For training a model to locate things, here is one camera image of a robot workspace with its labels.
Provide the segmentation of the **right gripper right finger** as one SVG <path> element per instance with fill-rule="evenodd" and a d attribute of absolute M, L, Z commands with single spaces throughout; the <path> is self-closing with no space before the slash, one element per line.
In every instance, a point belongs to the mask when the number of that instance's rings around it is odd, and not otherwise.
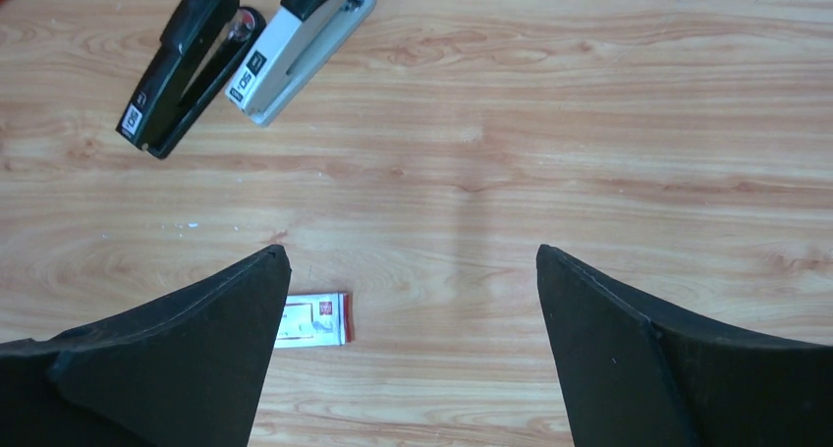
<path fill-rule="evenodd" d="M 832 349 L 724 323 L 558 248 L 537 289 L 578 446 L 828 446 Z"/>

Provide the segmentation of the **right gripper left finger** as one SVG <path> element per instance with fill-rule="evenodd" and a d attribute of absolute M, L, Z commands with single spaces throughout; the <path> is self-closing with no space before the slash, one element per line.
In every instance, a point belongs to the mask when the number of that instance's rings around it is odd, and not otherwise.
<path fill-rule="evenodd" d="M 271 245 L 185 288 L 1 347 L 5 446 L 245 446 L 292 269 Z"/>

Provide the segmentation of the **black and grey stapler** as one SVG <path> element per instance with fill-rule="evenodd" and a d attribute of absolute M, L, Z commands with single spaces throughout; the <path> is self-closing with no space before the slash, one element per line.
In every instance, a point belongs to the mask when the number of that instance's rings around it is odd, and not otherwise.
<path fill-rule="evenodd" d="M 376 0 L 280 0 L 230 79 L 226 96 L 252 122 L 270 125 L 354 33 Z"/>

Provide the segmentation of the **white red staple box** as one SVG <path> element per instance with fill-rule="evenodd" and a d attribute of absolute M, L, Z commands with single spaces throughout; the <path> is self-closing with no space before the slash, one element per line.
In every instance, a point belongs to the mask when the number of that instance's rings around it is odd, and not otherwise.
<path fill-rule="evenodd" d="M 289 295 L 275 349 L 337 347 L 352 340 L 351 295 L 347 292 Z"/>

